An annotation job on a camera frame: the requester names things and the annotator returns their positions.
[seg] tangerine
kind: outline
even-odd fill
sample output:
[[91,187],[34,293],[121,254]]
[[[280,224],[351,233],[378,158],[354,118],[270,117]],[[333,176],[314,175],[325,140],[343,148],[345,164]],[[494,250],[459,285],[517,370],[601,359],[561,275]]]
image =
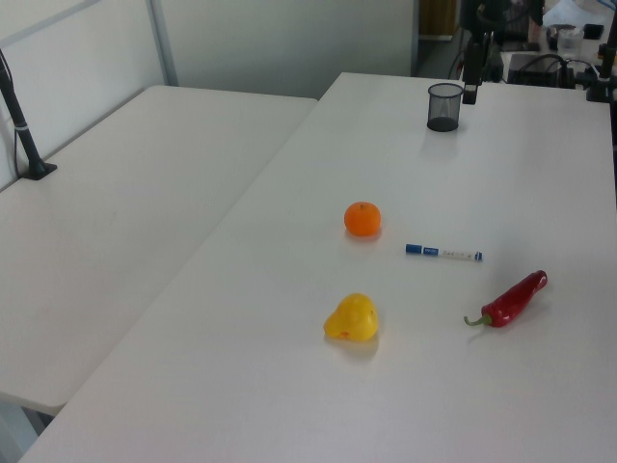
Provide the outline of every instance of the tangerine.
[[382,214],[372,203],[353,203],[345,211],[345,227],[355,236],[371,236],[379,231]]

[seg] black cable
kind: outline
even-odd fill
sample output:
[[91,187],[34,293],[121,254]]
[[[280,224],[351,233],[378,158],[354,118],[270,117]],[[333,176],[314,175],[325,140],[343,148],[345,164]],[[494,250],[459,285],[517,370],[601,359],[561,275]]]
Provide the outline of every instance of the black cable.
[[555,60],[557,60],[559,63],[561,63],[562,65],[567,65],[568,63],[566,62],[566,60],[564,60],[562,57],[560,57],[559,55],[556,55],[554,53],[547,53],[546,55],[540,55],[538,56],[536,59],[531,60],[529,63],[527,63],[526,65],[524,65],[522,68],[517,69],[517,72],[523,72],[524,70],[527,70],[528,68],[532,67],[533,65],[535,65],[536,63],[541,62],[542,60],[546,60],[547,58],[554,58]]
[[459,61],[459,58],[461,58],[461,55],[465,53],[465,50],[461,50],[456,54],[456,57],[454,58],[454,61],[452,62],[452,66],[450,66],[450,70],[447,73],[447,78],[450,78],[450,75],[452,75],[452,70],[454,70],[454,67],[456,66],[456,63]]
[[7,70],[7,74],[9,75],[9,80],[11,81],[11,84],[13,84],[13,75],[11,74],[11,68],[9,68],[9,63],[4,57],[4,53],[2,53],[2,48],[0,48],[0,61],[2,61],[3,68]]
[[[567,63],[583,63],[584,65],[587,65],[588,67],[592,68],[593,65],[587,61],[582,61],[582,60],[566,60]],[[550,72],[550,68],[552,68],[553,66],[555,66],[557,63],[559,63],[559,60],[555,60],[552,63],[550,63],[549,67],[547,68],[547,72]]]
[[[9,80],[11,81],[11,86],[13,85],[13,75],[11,74],[11,68],[9,68],[9,63],[7,59],[4,57],[4,53],[2,53],[2,49],[0,48],[0,62],[2,67],[6,70],[9,75]],[[19,173],[19,168],[17,167],[17,128],[15,128],[13,132],[13,166],[15,168],[15,176],[17,179],[21,178],[21,174]]]
[[14,130],[14,145],[13,145],[13,166],[15,167],[15,176],[21,178],[19,168],[17,167],[17,129]]
[[568,63],[583,63],[584,65],[587,65],[590,68],[592,68],[594,66],[591,63],[589,63],[587,61],[582,61],[582,60],[568,60]]

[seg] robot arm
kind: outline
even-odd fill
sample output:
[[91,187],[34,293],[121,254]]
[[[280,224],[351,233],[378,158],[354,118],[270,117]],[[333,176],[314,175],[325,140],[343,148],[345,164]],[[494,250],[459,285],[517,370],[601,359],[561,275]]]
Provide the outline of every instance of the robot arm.
[[[529,1],[529,16],[536,24],[542,25],[544,0]],[[482,84],[482,69],[486,64],[491,34],[507,25],[504,14],[511,3],[511,0],[463,0],[461,4],[461,27],[471,32],[465,50],[463,104],[475,104],[477,88]]]

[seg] desk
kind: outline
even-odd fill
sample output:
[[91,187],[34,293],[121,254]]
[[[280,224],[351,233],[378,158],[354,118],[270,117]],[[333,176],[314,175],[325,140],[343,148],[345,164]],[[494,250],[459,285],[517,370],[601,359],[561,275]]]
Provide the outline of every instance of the desk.
[[0,398],[55,415],[314,104],[154,87],[2,192]]
[[[342,74],[22,463],[610,459],[608,108],[486,84],[435,133],[435,82]],[[345,234],[358,200],[381,208],[379,239]],[[550,285],[515,323],[465,325],[539,268]],[[377,305],[378,339],[324,339],[353,291]]]

